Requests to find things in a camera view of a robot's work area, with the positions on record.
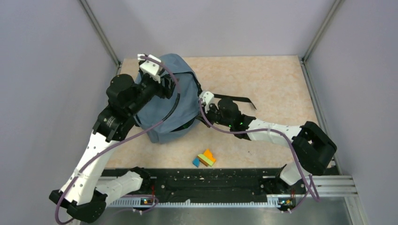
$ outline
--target white wall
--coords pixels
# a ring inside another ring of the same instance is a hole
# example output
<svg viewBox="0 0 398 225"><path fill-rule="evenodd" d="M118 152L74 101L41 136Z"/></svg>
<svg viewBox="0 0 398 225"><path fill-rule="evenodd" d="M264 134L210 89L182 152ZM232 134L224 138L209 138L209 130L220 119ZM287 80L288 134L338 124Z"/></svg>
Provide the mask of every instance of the white wall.
<svg viewBox="0 0 398 225"><path fill-rule="evenodd" d="M309 61L338 150L370 224L396 224L398 1L345 1Z"/></svg>
<svg viewBox="0 0 398 225"><path fill-rule="evenodd" d="M0 218L54 224L115 66L78 1L0 1Z"/></svg>
<svg viewBox="0 0 398 225"><path fill-rule="evenodd" d="M120 59L304 55L334 0L89 0Z"/></svg>

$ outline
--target black strap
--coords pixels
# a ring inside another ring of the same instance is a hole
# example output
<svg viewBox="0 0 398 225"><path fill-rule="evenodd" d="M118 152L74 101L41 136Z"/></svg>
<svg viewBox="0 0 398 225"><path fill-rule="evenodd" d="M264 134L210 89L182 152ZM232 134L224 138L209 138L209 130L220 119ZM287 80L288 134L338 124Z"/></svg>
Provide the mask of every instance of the black strap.
<svg viewBox="0 0 398 225"><path fill-rule="evenodd" d="M251 103L254 107L254 109L257 110L256 106L254 105L254 103L248 98L248 97L236 97L236 96L229 96L229 95L219 95L219 94L214 94L215 98L231 98L232 101L238 101L238 102L247 102L247 103Z"/></svg>
<svg viewBox="0 0 398 225"><path fill-rule="evenodd" d="M174 75L177 75L177 74L191 74L192 78L193 78L193 80L194 80L194 82L196 84L196 87L198 87L198 96L202 93L202 87L201 87L199 81L196 79L196 76L195 76L195 74L193 72L188 71L188 72L176 73Z"/></svg>

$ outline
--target toy block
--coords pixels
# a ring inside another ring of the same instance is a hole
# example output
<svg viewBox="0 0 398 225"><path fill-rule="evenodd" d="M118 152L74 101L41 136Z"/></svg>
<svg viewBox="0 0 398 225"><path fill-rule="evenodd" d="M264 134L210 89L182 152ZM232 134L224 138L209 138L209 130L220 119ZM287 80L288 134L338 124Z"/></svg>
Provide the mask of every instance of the toy block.
<svg viewBox="0 0 398 225"><path fill-rule="evenodd" d="M212 162L210 159L208 159L206 156L203 154L198 155L198 159L201 163L203 163L206 166L213 166L214 162Z"/></svg>
<svg viewBox="0 0 398 225"><path fill-rule="evenodd" d="M213 158L213 154L209 149L206 149L205 153L203 153L208 159L210 159L213 163L215 163L215 158Z"/></svg>
<svg viewBox="0 0 398 225"><path fill-rule="evenodd" d="M195 159L192 161L192 164L194 164L196 167L199 167L200 160L199 160L198 158L195 158Z"/></svg>

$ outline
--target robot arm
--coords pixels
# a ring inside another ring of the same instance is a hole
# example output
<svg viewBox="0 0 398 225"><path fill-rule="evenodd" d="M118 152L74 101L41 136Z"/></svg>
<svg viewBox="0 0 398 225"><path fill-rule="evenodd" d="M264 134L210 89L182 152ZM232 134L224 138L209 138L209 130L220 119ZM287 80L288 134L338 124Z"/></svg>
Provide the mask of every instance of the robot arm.
<svg viewBox="0 0 398 225"><path fill-rule="evenodd" d="M105 149L121 144L135 125L134 116L155 95L170 98L173 94L175 83L170 76L161 77L164 70L149 60L142 60L141 56L146 55L138 55L140 83L134 83L127 74L112 79L106 91L108 106L98 115L82 158L65 185L52 191L49 196L57 204L63 193L66 193L61 207L66 208L68 214L75 219L94 222L110 203L142 186L146 187L147 184L143 183L150 179L145 171L136 167L107 184L97 185L102 171L117 148L112 148L92 161ZM146 57L161 62L152 55Z"/></svg>
<svg viewBox="0 0 398 225"><path fill-rule="evenodd" d="M214 95L209 91L202 92L199 98L208 122L228 126L237 138L267 141L290 147L285 137L281 135L284 134L294 148L304 176L323 175L337 150L336 145L313 122L307 121L302 126L264 122L242 114L237 104L230 98L221 99L217 106L213 103ZM203 118L201 120L209 126L207 121ZM259 129L264 131L250 132ZM282 168L278 178L291 186L301 179L301 174L296 164L292 162Z"/></svg>

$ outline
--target cable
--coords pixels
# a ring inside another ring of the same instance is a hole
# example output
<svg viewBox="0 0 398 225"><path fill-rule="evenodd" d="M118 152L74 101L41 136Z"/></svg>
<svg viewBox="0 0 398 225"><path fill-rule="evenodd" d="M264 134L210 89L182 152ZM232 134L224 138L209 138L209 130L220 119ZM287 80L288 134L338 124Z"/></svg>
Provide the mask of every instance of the cable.
<svg viewBox="0 0 398 225"><path fill-rule="evenodd" d="M314 188L314 192L315 192L315 193L317 194L317 196L319 197L318 191L316 190L316 187L315 187L315 184L314 184L314 180L312 179L312 174L310 174L308 177L310 178L310 187L312 186L312 187ZM303 201L305 200L305 198L307 197L307 195L308 195L308 193L309 193L309 190L310 190L310 189L307 189L307 191L306 191L305 195L303 196L303 198L300 200L300 202L298 202L298 203L296 204L296 206L295 206L293 209L290 210L290 213L296 211L297 207L300 206L300 205L303 203Z"/></svg>
<svg viewBox="0 0 398 225"><path fill-rule="evenodd" d="M144 210L144 211L142 211L142 210L136 210L136 209L130 209L130 208L128 208L128 209L122 209L122 210L116 211L116 212L114 212L112 215L110 215L109 218L106 219L101 225L105 225L105 223L106 223L110 218L116 216L116 214L119 214L119 213L121 213L121 212L132 211L132 212L138 212L138 213L141 213L141 214L150 212L150 211L152 211L152 210L155 208L155 206L159 203L159 199L158 199L157 197L155 197L155 196L152 196L152 195L128 195L128 197L132 197L132 198L148 198L148 199L154 199L154 200L155 200L155 204L153 204L150 208L148 208L148 209L146 209L146 210Z"/></svg>
<svg viewBox="0 0 398 225"><path fill-rule="evenodd" d="M240 134L247 134L247 133L252 133L252 132L259 132L259 131L271 131L274 133L277 133L279 135L281 135L282 137L284 137L284 139L287 141L287 144L289 145L289 148L291 150L291 153L293 155L293 159L294 162L297 166L298 172L300 173L301 179L303 180L304 185L307 188L307 191L310 193L310 195L312 196L312 198L316 201L316 202L320 202L321 199L319 198L318 195L318 191L316 190L315 186L314 186L314 191L312 191L310 185L308 184L306 177L304 176L304 173L301 169L300 166L300 162L299 159L297 158L296 152L294 151L293 145L291 144L291 141L289 140L289 138L283 133L280 132L279 130L275 130L275 129L268 129L268 128L261 128L261 129L255 129L255 130L245 130L245 131L226 131L226 130L221 130L217 127L215 127L213 124L211 124L209 122L209 120L206 118L205 112L203 111L203 107L202 107L202 99L199 99L199 107L200 107L200 113L202 114L203 119L206 121L206 123L213 129L226 133L226 134L234 134L234 135L240 135Z"/></svg>
<svg viewBox="0 0 398 225"><path fill-rule="evenodd" d="M159 126L159 125L160 125L161 123L163 123L163 122L174 112L174 110L177 108L177 105L178 105L178 103L179 103L179 101L180 101L180 95L181 95L181 88L180 88L180 84L178 83L177 78L176 78L176 77L174 76L174 74L170 71L170 69L167 68L163 63L160 63L160 62L158 62L158 61L156 61L156 60L154 60L154 59L151 59L151 58L149 58L149 57L146 57L146 56L141 56L141 58L142 58L142 59L145 59L145 60L148 60L148 61L151 61L151 62L153 62L153 63L156 63L156 64L158 64L159 66L163 67L163 68L169 73L169 75L171 76L171 78L173 79L173 81L176 83L176 87L177 87L177 98L176 98L176 100L175 100L175 102L174 102L173 108L170 110L170 112L168 112L168 114L167 114L161 121L159 121L159 122L156 123L155 125L151 126L150 128L148 128L148 129L146 129L146 130L141 131L141 132L138 133L138 134L135 134L135 135L133 135L133 136L131 136L131 137L129 137L129 138L126 138L126 139L124 139L124 140L121 141L121 142L115 143L115 144L113 144L113 145L107 147L106 149L104 149L102 152L98 153L96 156L94 156L93 158L91 158L86 164L84 164L84 165L82 166L82 168L79 170L79 173L83 173L84 170L85 170L92 162L94 162L96 159L98 159L99 157L101 157L101 156L104 155L105 153L109 152L109 151L112 150L113 148L115 148L115 147L117 147L117 146L119 146L119 145L121 145L121 144L124 144L124 143L126 143L126 142L128 142L128 141L130 141L130 140L132 140L132 139L134 139L134 138L136 138L136 137L139 137L139 136L141 136L141 135L143 135L143 134L146 134L148 131L150 131L150 130L154 129L155 127ZM56 221L59 225L66 225L66 224L70 223L70 222L73 220L73 218L72 218L72 219L70 219L70 220L68 220L68 221L66 221L66 222L60 221L60 218L59 218L59 211L60 211L60 207L61 207L61 202L65 199L66 194L70 191L72 185L75 184L76 180L77 180L77 177L75 176L75 177L72 179L72 181L69 183L69 185L66 187L65 191L62 193L61 197L59 198L59 200L58 200L58 202L57 202L57 206L56 206L56 208L55 208L55 221Z"/></svg>

